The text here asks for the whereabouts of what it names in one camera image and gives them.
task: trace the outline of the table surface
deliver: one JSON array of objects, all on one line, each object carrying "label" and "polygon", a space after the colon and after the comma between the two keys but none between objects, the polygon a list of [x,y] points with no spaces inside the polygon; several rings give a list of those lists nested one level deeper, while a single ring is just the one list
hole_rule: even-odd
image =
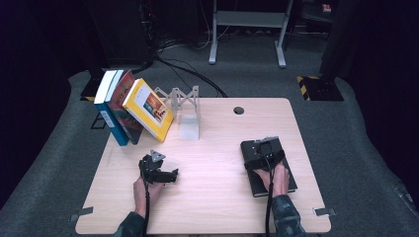
[{"label": "table surface", "polygon": [[[164,142],[144,131],[137,145],[118,146],[110,136],[83,208],[79,234],[114,233],[134,209],[132,183],[138,161],[150,149],[166,155],[162,171],[179,168],[176,183],[166,184],[151,207],[149,234],[253,234],[265,232],[267,197],[253,197],[240,142],[278,136],[298,189],[290,197],[309,233],[331,228],[329,217],[312,209],[324,207],[290,102],[278,98],[200,98],[199,140],[180,139],[178,114]],[[236,107],[244,109],[237,115]],[[271,215],[271,230],[275,225]]]}]

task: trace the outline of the human hand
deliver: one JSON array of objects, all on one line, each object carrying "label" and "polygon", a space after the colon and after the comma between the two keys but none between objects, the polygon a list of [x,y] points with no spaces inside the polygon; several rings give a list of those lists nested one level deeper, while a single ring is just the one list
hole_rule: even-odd
[{"label": "human hand", "polygon": [[[256,174],[258,174],[265,186],[265,189],[269,190],[269,185],[271,183],[270,174],[267,171],[257,169],[254,170]],[[274,188],[272,191],[272,197],[276,197],[279,195],[287,195],[289,189],[289,182],[290,182],[290,174],[289,170],[284,166],[283,162],[280,162],[276,167],[274,172]]]},{"label": "human hand", "polygon": [[[153,206],[159,197],[160,191],[163,188],[163,183],[148,184],[148,192],[150,194],[150,206]],[[135,202],[135,212],[145,217],[146,212],[146,198],[145,187],[141,177],[133,183],[133,198]]]}]

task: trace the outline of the cable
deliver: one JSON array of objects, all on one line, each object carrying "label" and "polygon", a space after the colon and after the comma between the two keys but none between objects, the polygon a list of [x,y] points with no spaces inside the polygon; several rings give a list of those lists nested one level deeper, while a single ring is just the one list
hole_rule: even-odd
[{"label": "cable", "polygon": [[[178,60],[178,59],[170,59],[170,58],[161,58],[162,60],[164,59],[164,60],[172,60],[172,61],[177,61],[177,62],[182,62],[182,63],[185,63],[185,64],[187,64],[188,66],[190,66],[196,73],[199,73],[198,71],[197,71],[197,69],[195,69],[195,67],[193,67],[189,62],[186,62],[186,61],[182,61],[182,60]],[[176,75],[183,81],[183,83],[190,89],[190,90],[192,90],[192,88],[191,88],[191,86],[189,86],[186,82],[185,82],[185,80],[179,75],[179,73],[173,68],[173,67],[171,67],[171,66],[169,66],[175,73],[176,73]],[[216,90],[216,95],[215,95],[215,97],[218,97],[218,94],[219,94],[219,92]]]},{"label": "cable", "polygon": [[207,39],[207,42],[205,42],[204,46],[194,47],[194,49],[197,49],[197,50],[203,49],[204,47],[206,47],[211,42],[211,40],[210,40],[210,25],[209,25],[209,22],[207,21],[207,17],[206,17],[206,13],[204,11],[202,0],[200,0],[200,6],[201,6],[201,12],[203,13],[203,17],[204,17],[204,20],[206,21],[206,25],[207,25],[208,39]]},{"label": "cable", "polygon": [[268,203],[266,205],[266,216],[265,216],[265,236],[266,237],[270,237],[270,229],[269,229],[269,219],[270,219],[270,215],[271,215],[271,206],[272,206],[272,193],[274,191],[274,176],[275,176],[275,169],[273,170],[271,168],[271,165],[269,164],[269,160],[267,155],[263,152],[263,150],[261,149],[261,153],[262,156],[265,158],[266,160],[266,164],[268,165],[268,170],[269,170],[269,190],[268,190]]},{"label": "cable", "polygon": [[177,68],[177,69],[180,69],[180,70],[183,70],[183,71],[185,71],[185,72],[188,72],[188,73],[190,73],[190,74],[192,74],[192,75],[194,75],[194,76],[197,76],[197,77],[199,77],[199,78],[201,78],[204,82],[207,82],[209,85],[211,85],[212,87],[214,87],[218,92],[219,92],[219,94],[221,94],[221,96],[223,97],[223,98],[227,98],[227,95],[221,90],[221,88],[219,88],[215,83],[213,83],[209,78],[207,78],[207,77],[205,77],[204,75],[201,75],[200,73],[198,73],[197,71],[192,71],[192,70],[190,70],[190,69],[187,69],[187,68],[184,68],[184,67],[181,67],[181,66],[178,66],[178,65],[174,65],[174,64],[172,64],[172,63],[170,63],[170,62],[167,62],[167,61],[165,61],[165,60],[163,60],[163,59],[161,59],[158,55],[154,55],[154,58],[157,60],[157,61],[160,61],[160,62],[162,62],[162,63],[164,63],[164,64],[166,64],[166,65],[168,65],[168,66],[170,66],[170,67],[174,67],[174,68]]},{"label": "cable", "polygon": [[142,229],[142,235],[146,236],[147,234],[147,227],[148,227],[148,219],[150,216],[150,192],[148,191],[148,183],[144,179],[144,172],[143,172],[143,165],[141,165],[141,169],[139,169],[139,175],[142,178],[142,182],[144,183],[145,189],[145,217],[144,217],[144,228]]},{"label": "cable", "polygon": [[[235,12],[237,10],[237,0],[235,0],[234,2],[234,10],[233,12]],[[219,37],[217,37],[216,39],[220,39],[222,36],[224,36],[224,34],[228,31],[228,29],[230,28],[230,26],[227,26],[227,28],[225,28],[224,32],[221,33],[221,35]]]}]

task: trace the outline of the wrist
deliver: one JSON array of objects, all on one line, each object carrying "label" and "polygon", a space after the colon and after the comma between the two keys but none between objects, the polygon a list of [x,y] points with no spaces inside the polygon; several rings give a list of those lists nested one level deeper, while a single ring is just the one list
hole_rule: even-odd
[{"label": "wrist", "polygon": [[136,208],[135,211],[137,214],[145,218],[145,209],[144,208]]},{"label": "wrist", "polygon": [[282,196],[282,195],[286,196],[287,194],[288,192],[284,190],[275,190],[275,189],[272,190],[272,197]]}]

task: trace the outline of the book spine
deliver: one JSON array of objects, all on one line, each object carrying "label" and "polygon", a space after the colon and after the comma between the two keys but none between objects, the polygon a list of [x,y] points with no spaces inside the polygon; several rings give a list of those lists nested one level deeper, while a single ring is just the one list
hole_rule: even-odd
[{"label": "book spine", "polygon": [[126,132],[121,128],[120,123],[115,119],[108,106],[103,104],[95,104],[99,113],[101,113],[103,119],[108,125],[111,134],[114,136],[119,146],[126,146],[128,144],[128,137]]},{"label": "book spine", "polygon": [[[115,104],[110,105],[108,104],[109,109],[111,110],[113,116],[120,124],[123,131],[126,133],[128,139],[132,142],[133,145],[138,144],[139,137],[141,135],[142,126],[135,118],[132,117],[130,113],[126,111],[124,107],[119,109],[114,109]],[[129,119],[135,120],[135,124],[130,124],[131,121]]]}]

